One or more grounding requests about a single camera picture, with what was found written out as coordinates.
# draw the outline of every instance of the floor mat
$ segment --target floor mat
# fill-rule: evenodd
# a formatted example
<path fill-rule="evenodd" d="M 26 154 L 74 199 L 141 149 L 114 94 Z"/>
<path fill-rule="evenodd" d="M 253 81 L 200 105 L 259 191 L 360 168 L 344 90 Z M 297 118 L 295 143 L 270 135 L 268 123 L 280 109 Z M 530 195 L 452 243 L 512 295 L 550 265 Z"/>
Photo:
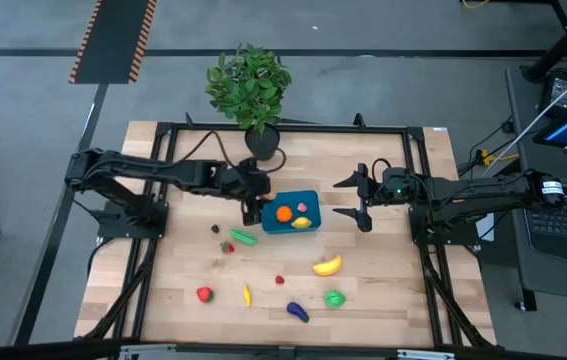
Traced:
<path fill-rule="evenodd" d="M 136 82 L 155 10 L 156 0 L 98 0 L 70 83 Z"/>

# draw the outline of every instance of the small red fruit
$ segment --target small red fruit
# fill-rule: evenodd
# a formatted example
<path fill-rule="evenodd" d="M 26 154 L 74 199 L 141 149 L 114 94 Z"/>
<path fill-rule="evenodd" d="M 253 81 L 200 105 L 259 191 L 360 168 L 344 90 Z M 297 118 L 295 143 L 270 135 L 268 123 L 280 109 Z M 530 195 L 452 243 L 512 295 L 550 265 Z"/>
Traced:
<path fill-rule="evenodd" d="M 214 297 L 214 292 L 209 287 L 202 287 L 196 289 L 196 296 L 199 297 L 199 300 L 201 300 L 201 302 L 209 303 Z"/>
<path fill-rule="evenodd" d="M 221 251 L 223 251 L 223 254 L 232 253 L 234 252 L 234 246 L 230 244 L 228 241 L 226 241 L 221 244 Z"/>

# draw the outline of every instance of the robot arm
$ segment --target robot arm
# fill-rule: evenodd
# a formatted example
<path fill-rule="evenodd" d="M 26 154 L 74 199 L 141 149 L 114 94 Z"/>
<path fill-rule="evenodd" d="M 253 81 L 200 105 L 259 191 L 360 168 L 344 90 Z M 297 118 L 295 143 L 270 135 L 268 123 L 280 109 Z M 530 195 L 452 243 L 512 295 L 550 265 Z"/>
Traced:
<path fill-rule="evenodd" d="M 126 222 L 151 226 L 159 214 L 150 196 L 135 194 L 114 177 L 153 180 L 176 186 L 196 195 L 209 195 L 241 202 L 243 224 L 261 222 L 267 200 L 258 197 L 270 192 L 270 179 L 248 158 L 236 167 L 225 161 L 180 160 L 174 163 L 123 155 L 116 151 L 90 149 L 72 155 L 65 182 L 74 191 L 93 190 L 122 209 Z"/>
<path fill-rule="evenodd" d="M 563 204 L 562 185 L 552 176 L 534 170 L 519 175 L 451 181 L 427 177 L 403 168 L 387 168 L 381 183 L 368 177 L 359 164 L 349 178 L 334 187 L 356 187 L 360 209 L 334 209 L 350 216 L 363 232 L 372 230 L 367 208 L 410 204 L 426 216 L 427 231 L 450 230 L 460 222 L 475 222 L 486 214 L 512 209 L 539 209 Z"/>

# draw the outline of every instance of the orange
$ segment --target orange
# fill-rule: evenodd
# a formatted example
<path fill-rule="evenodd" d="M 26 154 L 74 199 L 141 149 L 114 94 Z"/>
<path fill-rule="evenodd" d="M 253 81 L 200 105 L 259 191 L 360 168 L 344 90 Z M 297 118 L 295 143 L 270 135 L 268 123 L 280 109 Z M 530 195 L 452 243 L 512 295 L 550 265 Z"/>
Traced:
<path fill-rule="evenodd" d="M 292 220 L 292 209 L 289 206 L 281 206 L 276 209 L 276 220 L 279 222 L 288 222 Z"/>

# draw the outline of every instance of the gray floor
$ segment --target gray floor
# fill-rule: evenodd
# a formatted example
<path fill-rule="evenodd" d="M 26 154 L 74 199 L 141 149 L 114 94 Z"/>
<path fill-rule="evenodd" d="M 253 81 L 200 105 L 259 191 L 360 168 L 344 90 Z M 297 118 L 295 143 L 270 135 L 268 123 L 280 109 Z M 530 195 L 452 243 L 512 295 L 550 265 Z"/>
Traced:
<path fill-rule="evenodd" d="M 567 2 L 563 2 L 567 11 Z M 0 1 L 0 47 L 76 47 L 92 0 Z M 543 49 L 561 34 L 549 6 L 456 0 L 159 1 L 150 48 Z M 73 58 L 0 58 L 0 345 L 9 341 L 95 86 L 69 85 Z M 350 123 L 446 126 L 459 162 L 505 120 L 503 71 L 521 60 L 284 58 L 294 77 L 284 116 Z M 130 120 L 218 121 L 203 93 L 214 58 L 146 58 L 139 82 L 110 86 L 94 146 L 120 148 Z M 506 139 L 499 134 L 493 148 Z M 96 206 L 90 196 L 82 200 Z M 96 225 L 73 209 L 33 341 L 70 339 L 85 286 Z M 522 314 L 516 270 L 485 266 L 499 344 L 567 355 L 567 298 L 539 295 Z M 180 355 L 180 358 L 209 358 Z"/>

